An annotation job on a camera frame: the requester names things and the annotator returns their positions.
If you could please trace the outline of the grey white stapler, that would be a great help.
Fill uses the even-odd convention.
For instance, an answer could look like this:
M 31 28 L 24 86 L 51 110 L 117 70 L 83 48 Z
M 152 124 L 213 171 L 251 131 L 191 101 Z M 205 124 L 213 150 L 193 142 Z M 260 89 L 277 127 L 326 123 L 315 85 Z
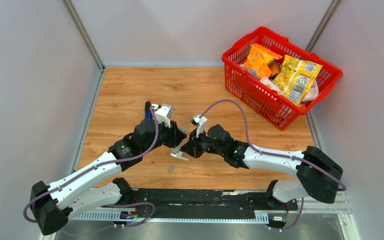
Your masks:
M 178 127 L 173 125 L 170 128 L 170 156 L 180 160 L 187 161 L 188 158 L 183 157 L 183 152 L 181 151 L 182 142 L 188 137 L 186 134 L 186 129 L 184 127 Z

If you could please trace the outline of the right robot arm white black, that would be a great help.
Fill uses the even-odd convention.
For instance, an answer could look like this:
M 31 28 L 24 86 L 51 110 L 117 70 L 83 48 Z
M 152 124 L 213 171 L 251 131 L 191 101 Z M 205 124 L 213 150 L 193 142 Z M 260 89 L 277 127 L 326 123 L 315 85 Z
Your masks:
M 274 210 L 305 197 L 333 204 L 337 193 L 344 189 L 340 185 L 343 169 L 315 146 L 303 151 L 258 147 L 234 139 L 217 124 L 208 132 L 192 131 L 180 150 L 195 159 L 204 153 L 219 155 L 234 168 L 268 169 L 291 175 L 293 178 L 289 180 L 271 181 L 266 190 L 266 205 Z

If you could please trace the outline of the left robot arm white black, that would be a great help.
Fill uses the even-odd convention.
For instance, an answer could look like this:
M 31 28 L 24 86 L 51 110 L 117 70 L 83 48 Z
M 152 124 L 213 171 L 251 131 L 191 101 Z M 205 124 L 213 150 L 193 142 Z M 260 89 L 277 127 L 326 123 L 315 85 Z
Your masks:
M 35 183 L 23 216 L 36 223 L 46 236 L 61 230 L 78 215 L 98 207 L 115 204 L 128 207 L 133 194 L 125 179 L 115 178 L 99 188 L 96 184 L 136 165 L 155 148 L 178 147 L 186 137 L 185 131 L 173 120 L 165 124 L 144 119 L 133 132 L 116 141 L 87 166 L 49 184 Z

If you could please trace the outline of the red plastic shopping basket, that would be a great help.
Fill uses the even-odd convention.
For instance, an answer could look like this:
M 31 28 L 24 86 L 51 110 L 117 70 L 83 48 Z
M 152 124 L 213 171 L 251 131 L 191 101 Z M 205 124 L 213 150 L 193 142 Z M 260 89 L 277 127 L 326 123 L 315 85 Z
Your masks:
M 247 50 L 252 44 L 260 44 L 283 56 L 270 65 L 273 71 L 273 75 L 269 78 L 271 81 L 280 73 L 285 55 L 322 65 L 322 70 L 316 77 L 319 95 L 314 100 L 298 107 L 283 95 L 283 91 L 282 95 L 274 95 L 265 91 L 259 82 L 260 79 L 250 75 L 243 66 L 247 58 Z M 336 81 L 343 75 L 338 67 L 315 53 L 301 49 L 291 43 L 287 37 L 264 26 L 239 39 L 222 54 L 221 59 L 224 62 L 226 89 L 280 130 L 286 129 L 299 116 L 307 114 L 331 91 Z

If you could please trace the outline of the white bread package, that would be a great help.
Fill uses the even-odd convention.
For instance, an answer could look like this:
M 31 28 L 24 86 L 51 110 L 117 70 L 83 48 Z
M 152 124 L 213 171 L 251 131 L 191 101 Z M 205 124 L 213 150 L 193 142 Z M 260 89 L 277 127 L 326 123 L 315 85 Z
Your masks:
M 276 84 L 274 84 L 269 78 L 264 76 L 259 80 L 259 82 L 263 85 L 266 92 L 278 96 L 283 95 L 283 92 L 280 90 L 280 88 Z

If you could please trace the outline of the orange carton box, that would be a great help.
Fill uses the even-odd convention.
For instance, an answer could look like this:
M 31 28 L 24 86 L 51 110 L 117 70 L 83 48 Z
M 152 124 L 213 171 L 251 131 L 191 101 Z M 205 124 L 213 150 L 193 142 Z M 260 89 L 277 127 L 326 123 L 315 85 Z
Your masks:
M 282 58 L 282 55 L 277 54 L 258 43 L 254 43 L 247 49 L 246 59 L 243 66 L 253 77 L 260 80 L 264 77 L 269 79 L 273 75 L 270 65 Z

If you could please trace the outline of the yellow crisps bag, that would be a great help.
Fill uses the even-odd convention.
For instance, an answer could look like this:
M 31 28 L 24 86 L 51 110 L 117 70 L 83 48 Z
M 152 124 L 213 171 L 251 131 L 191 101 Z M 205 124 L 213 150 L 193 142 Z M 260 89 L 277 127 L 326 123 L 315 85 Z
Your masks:
M 319 95 L 316 78 L 323 66 L 312 61 L 300 60 L 283 96 L 298 107 L 313 101 Z

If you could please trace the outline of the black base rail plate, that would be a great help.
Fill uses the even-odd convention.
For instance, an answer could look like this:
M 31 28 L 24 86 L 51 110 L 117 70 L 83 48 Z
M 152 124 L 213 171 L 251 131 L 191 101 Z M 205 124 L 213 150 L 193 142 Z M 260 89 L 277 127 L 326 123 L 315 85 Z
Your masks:
M 251 220 L 256 211 L 298 209 L 296 200 L 287 203 L 258 190 L 138 188 L 121 198 L 116 206 L 136 204 L 139 218 L 181 220 Z

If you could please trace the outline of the aluminium slotted rail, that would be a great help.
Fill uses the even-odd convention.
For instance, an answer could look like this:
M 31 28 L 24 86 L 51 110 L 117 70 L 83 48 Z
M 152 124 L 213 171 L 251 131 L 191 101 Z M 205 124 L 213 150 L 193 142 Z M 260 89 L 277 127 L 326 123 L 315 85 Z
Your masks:
M 257 211 L 271 210 L 264 192 L 209 189 L 132 189 L 109 183 L 78 196 L 69 189 L 59 193 L 57 206 L 69 219 L 98 207 L 121 208 L 120 219 L 127 219 L 127 208 L 137 220 L 254 220 Z

